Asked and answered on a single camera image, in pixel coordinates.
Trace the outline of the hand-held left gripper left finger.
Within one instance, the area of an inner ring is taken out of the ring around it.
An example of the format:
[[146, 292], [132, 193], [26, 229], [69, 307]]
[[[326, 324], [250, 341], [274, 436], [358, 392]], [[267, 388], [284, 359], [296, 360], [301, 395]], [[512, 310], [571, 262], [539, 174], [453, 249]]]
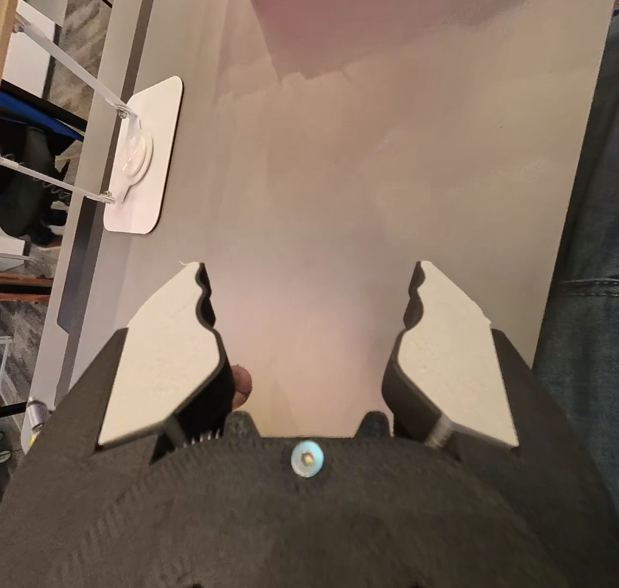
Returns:
[[150, 434], [182, 446], [223, 429], [235, 382], [211, 295], [205, 265], [189, 263], [128, 322], [100, 446]]

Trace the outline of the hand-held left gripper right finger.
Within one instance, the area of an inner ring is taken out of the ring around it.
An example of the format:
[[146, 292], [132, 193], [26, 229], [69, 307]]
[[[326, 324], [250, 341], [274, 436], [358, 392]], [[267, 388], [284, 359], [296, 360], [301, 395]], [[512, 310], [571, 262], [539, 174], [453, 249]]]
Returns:
[[416, 263], [404, 329], [383, 375], [383, 399], [411, 439], [444, 448], [455, 434], [519, 446], [491, 332], [482, 309], [433, 263]]

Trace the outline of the person's left hand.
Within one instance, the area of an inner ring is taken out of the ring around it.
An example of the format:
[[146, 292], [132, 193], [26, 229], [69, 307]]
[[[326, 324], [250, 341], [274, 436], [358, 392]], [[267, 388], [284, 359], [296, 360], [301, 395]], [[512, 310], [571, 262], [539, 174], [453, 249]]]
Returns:
[[247, 402], [252, 393], [252, 376], [246, 368], [240, 365], [231, 366], [231, 372], [235, 383], [235, 394], [231, 408], [232, 410], [237, 410]]

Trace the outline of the person's blue jeans leg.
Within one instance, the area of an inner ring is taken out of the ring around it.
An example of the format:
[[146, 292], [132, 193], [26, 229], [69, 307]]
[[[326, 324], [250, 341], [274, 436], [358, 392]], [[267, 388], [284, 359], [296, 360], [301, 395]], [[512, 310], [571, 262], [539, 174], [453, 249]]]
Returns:
[[618, 507], [618, 8], [608, 27], [533, 372]]

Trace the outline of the wooden beam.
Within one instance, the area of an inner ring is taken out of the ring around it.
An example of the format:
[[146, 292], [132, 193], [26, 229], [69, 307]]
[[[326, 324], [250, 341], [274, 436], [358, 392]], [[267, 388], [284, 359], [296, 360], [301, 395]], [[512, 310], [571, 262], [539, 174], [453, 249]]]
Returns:
[[1, 303], [47, 304], [53, 283], [45, 275], [1, 272]]

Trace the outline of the white stand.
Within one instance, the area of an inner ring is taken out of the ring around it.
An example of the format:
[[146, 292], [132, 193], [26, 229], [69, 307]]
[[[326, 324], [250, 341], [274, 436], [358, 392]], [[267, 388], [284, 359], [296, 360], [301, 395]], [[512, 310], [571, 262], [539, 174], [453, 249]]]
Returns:
[[19, 13], [15, 14], [15, 26], [103, 97], [122, 123], [109, 190], [104, 193], [60, 182], [4, 157], [1, 165], [63, 191], [110, 205], [112, 208], [104, 211], [107, 231], [150, 234], [159, 222], [165, 196], [184, 92], [181, 78], [172, 76], [134, 94], [125, 103]]

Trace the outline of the black bag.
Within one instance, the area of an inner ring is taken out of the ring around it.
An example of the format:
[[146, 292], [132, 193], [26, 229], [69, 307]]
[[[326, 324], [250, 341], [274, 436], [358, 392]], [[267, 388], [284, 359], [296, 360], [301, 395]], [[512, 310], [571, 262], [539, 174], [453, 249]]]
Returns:
[[[68, 169], [56, 168], [56, 157], [68, 147], [52, 131], [28, 123], [1, 119], [1, 157], [55, 180], [63, 181]], [[43, 249], [58, 248], [62, 235], [53, 228], [66, 225], [67, 213], [55, 210], [60, 188], [9, 167], [1, 166], [1, 230], [7, 236], [29, 239]]]

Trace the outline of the dark board with wooden rim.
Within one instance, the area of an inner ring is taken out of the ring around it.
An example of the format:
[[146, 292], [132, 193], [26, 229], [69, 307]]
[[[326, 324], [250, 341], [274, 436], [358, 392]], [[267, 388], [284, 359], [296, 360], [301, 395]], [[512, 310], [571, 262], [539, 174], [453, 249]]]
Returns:
[[13, 33], [19, 0], [1, 0], [1, 58], [4, 58]]

